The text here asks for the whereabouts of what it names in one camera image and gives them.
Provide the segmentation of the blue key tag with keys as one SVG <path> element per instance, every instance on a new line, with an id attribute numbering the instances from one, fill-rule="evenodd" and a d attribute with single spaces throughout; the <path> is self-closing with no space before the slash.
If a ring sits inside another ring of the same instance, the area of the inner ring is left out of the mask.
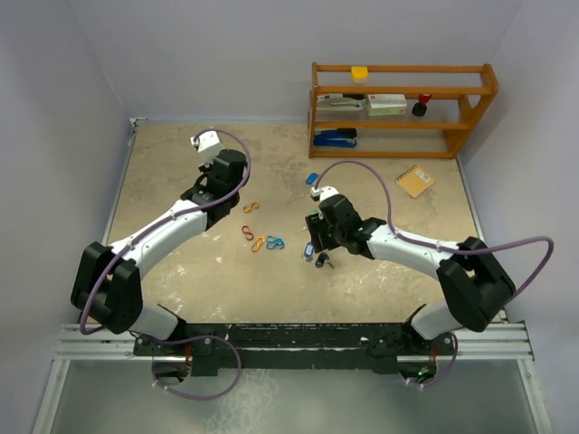
<path id="1" fill-rule="evenodd" d="M 302 258 L 306 262 L 311 262 L 314 254 L 315 254 L 315 250 L 313 248 L 313 245 L 310 242 L 308 242 L 303 250 Z"/>

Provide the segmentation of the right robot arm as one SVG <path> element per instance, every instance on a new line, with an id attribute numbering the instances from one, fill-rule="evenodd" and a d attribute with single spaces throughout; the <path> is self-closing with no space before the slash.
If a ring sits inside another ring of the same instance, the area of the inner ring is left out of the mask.
<path id="1" fill-rule="evenodd" d="M 316 252 L 344 248 L 353 255 L 384 260 L 436 279 L 443 301 L 418 308 L 406 321 L 403 346 L 422 354 L 439 335 L 466 328 L 484 331 L 515 295 L 515 284 L 487 246 L 469 237 L 464 242 L 436 241 L 392 229 L 387 221 L 362 219 L 353 204 L 333 187 L 312 188 L 318 211 L 306 217 Z"/>

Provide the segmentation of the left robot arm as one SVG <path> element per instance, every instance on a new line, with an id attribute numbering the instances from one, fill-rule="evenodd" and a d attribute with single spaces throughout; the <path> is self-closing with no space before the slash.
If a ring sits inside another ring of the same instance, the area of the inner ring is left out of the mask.
<path id="1" fill-rule="evenodd" d="M 239 190 L 249 179 L 249 160 L 238 150 L 222 149 L 200 171 L 195 184 L 149 225 L 109 246 L 95 241 L 85 248 L 71 292 L 83 321 L 90 317 L 117 335 L 131 331 L 151 336 L 165 354 L 183 350 L 184 321 L 164 307 L 146 304 L 141 280 L 239 203 Z"/>

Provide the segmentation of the red S carabiner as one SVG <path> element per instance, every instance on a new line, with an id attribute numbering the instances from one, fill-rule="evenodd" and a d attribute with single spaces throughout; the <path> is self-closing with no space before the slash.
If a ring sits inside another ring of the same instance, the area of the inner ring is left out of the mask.
<path id="1" fill-rule="evenodd" d="M 248 225 L 243 225 L 241 231 L 247 241 L 252 241 L 254 239 L 254 234 Z"/>

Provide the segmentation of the black key fob with key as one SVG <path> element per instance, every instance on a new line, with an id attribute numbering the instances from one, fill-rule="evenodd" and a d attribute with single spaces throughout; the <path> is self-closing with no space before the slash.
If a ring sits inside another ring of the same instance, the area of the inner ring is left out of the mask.
<path id="1" fill-rule="evenodd" d="M 333 265 L 331 258 L 329 257 L 329 255 L 326 252 L 321 252 L 315 262 L 315 266 L 318 269 L 321 269 L 325 266 L 330 267 L 331 269 L 334 269 L 335 266 Z"/>

